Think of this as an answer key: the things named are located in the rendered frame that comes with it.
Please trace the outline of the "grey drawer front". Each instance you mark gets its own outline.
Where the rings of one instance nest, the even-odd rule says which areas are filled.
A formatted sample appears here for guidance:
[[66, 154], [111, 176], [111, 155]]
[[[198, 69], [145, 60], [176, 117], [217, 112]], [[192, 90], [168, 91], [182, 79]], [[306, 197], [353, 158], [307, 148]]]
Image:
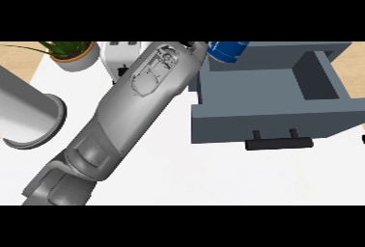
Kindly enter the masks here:
[[204, 103], [191, 106], [191, 143], [244, 142], [257, 130], [263, 139], [327, 138], [365, 123], [365, 98], [291, 102]]

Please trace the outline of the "grey open drawer box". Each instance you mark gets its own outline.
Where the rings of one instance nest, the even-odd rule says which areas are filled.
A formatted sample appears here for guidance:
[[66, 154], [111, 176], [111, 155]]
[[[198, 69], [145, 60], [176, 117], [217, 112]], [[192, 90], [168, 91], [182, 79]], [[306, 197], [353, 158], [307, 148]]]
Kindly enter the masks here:
[[344, 110], [349, 95], [321, 51], [207, 59], [199, 70], [195, 118], [291, 115]]

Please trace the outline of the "white appliance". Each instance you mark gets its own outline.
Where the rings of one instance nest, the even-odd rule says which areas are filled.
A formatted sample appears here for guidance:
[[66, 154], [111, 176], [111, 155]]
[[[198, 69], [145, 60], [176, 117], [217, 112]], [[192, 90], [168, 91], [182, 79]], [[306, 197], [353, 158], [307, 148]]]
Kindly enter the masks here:
[[149, 41], [102, 41], [100, 59], [112, 82], [117, 82], [149, 47]]

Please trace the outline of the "green plant in white pot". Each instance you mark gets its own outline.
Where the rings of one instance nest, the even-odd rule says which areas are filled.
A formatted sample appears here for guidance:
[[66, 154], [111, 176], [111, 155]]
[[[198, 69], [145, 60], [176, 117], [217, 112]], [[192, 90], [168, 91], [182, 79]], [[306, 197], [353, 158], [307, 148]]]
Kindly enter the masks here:
[[16, 48], [32, 49], [50, 56], [58, 66], [68, 72], [77, 72], [87, 69], [99, 59], [100, 47], [95, 41], [40, 41], [46, 50], [22, 47]]

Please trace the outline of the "grey cabinet body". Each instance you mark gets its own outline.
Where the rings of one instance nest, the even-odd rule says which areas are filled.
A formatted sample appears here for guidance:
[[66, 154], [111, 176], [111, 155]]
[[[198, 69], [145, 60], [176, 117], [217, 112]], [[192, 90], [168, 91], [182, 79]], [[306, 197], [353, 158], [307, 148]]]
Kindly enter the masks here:
[[306, 52], [322, 51], [334, 61], [350, 41], [251, 41], [233, 64], [222, 63], [207, 57], [210, 71], [290, 69]]

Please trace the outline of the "large grey cylinder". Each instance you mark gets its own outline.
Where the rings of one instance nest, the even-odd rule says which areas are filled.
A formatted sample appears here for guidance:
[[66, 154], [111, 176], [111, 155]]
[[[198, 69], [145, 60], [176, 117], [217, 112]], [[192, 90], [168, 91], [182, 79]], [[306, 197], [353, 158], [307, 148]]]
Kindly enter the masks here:
[[0, 137], [9, 147], [30, 150], [44, 145], [61, 131], [66, 106], [43, 94], [0, 66]]

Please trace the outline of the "blue can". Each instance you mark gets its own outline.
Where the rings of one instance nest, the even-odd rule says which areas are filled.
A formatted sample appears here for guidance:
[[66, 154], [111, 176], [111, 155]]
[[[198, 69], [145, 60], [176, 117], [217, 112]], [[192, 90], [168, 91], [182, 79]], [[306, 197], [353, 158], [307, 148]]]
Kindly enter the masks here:
[[235, 63], [247, 46], [247, 41], [210, 41], [208, 55], [222, 63]]

